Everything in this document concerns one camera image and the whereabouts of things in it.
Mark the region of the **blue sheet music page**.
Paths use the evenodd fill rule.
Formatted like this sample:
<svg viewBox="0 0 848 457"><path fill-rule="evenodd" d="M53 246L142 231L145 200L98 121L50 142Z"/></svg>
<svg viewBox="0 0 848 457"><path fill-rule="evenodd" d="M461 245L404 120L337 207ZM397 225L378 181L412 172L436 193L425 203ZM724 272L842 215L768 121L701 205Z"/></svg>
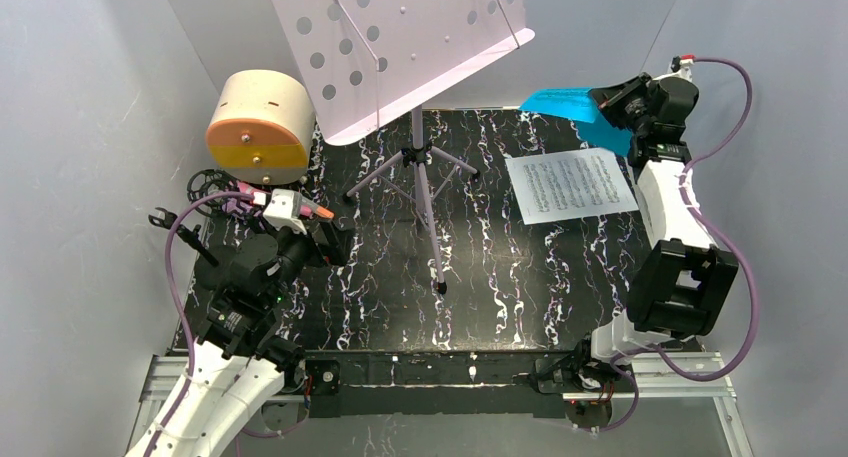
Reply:
<svg viewBox="0 0 848 457"><path fill-rule="evenodd" d="M589 95L590 88L549 88L531 94L519 109L572 121L581 140L626 157L631 133L613 127L600 113Z"/></svg>

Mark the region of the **black round-base desktop mic stand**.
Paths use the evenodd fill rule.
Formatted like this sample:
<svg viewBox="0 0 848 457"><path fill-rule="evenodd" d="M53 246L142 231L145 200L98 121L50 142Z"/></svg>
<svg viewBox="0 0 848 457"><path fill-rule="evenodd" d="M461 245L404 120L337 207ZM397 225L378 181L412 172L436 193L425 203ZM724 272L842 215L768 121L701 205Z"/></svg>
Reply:
<svg viewBox="0 0 848 457"><path fill-rule="evenodd" d="M236 265L238 248L227 244L207 247L201 242L199 231L199 225L190 230L183 224L176 231L177 237L200 255L194 266L196 284L209 291L229 289L243 292L246 286Z"/></svg>

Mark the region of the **white sheet music book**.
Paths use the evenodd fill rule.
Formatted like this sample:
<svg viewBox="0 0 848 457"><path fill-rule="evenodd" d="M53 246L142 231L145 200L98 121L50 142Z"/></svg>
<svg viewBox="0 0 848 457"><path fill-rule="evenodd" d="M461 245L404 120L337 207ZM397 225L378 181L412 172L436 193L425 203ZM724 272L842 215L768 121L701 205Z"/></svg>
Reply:
<svg viewBox="0 0 848 457"><path fill-rule="evenodd" d="M562 151L505 160L526 225L627 213L637 201L611 151Z"/></svg>

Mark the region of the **purple tripod music stand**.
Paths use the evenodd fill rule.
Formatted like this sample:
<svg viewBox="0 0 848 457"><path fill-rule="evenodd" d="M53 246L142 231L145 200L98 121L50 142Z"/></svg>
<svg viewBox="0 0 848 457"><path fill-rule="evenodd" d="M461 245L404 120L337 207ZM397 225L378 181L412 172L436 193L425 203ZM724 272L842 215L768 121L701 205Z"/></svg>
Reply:
<svg viewBox="0 0 848 457"><path fill-rule="evenodd" d="M396 159L413 168L413 202L434 229L422 107L533 39L523 0L270 1L326 143L411 117L412 143Z"/></svg>

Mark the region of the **pink microphone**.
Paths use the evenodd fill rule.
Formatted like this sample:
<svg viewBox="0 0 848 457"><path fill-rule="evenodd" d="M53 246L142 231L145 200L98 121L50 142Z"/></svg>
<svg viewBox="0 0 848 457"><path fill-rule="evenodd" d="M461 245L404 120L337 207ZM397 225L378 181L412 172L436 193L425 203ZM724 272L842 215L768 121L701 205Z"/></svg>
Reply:
<svg viewBox="0 0 848 457"><path fill-rule="evenodd" d="M250 203L252 205L264 207L268 204L270 198L269 192L258 189L243 181L238 181L237 187L239 192L249 194L251 196Z"/></svg>

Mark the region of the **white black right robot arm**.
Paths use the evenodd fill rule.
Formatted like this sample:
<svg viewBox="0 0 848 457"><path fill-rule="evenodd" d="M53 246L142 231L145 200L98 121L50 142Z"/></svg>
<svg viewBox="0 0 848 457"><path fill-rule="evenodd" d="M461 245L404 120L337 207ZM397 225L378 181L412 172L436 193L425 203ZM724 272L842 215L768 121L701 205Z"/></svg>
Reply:
<svg viewBox="0 0 848 457"><path fill-rule="evenodd" d="M679 75L640 74L592 88L588 96L603 122L631 138L627 164L652 247L623 313L587 336L569 366L575 382L605 386L619 377L613 367L626 364L637 351L708 335L739 261L720 249L694 217L695 198L681 194L680 180L692 159L682 134L698 102L698 88Z"/></svg>

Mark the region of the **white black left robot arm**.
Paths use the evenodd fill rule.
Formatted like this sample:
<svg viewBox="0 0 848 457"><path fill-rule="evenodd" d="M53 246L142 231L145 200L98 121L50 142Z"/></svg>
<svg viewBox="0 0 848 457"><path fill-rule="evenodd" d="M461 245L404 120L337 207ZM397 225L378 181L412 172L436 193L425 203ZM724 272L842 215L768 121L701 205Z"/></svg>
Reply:
<svg viewBox="0 0 848 457"><path fill-rule="evenodd" d="M304 349L278 334L283 294L307 267L345 266L355 235L348 219L318 219L213 248L192 355L128 455L219 456L288 380L306 380Z"/></svg>

